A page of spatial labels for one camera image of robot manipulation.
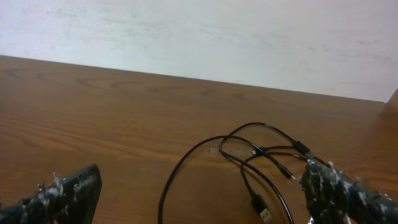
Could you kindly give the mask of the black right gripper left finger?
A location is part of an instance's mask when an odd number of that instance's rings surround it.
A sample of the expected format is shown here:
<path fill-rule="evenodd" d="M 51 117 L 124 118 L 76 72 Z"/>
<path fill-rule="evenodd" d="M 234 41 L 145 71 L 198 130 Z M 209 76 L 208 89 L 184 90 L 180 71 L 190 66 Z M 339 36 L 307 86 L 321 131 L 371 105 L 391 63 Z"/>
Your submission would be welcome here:
<path fill-rule="evenodd" d="M 102 189 L 101 174 L 91 164 L 68 177 L 53 175 L 54 183 L 1 209 L 1 223 L 91 224 Z"/>

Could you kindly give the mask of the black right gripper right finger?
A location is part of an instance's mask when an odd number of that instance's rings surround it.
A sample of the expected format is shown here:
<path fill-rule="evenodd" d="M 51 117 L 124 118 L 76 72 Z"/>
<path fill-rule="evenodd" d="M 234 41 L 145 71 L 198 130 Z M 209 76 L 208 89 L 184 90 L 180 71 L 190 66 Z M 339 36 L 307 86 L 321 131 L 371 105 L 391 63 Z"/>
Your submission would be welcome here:
<path fill-rule="evenodd" d="M 307 161 L 300 184 L 305 194 L 310 223 L 397 224 L 397 202 L 342 171 Z"/>

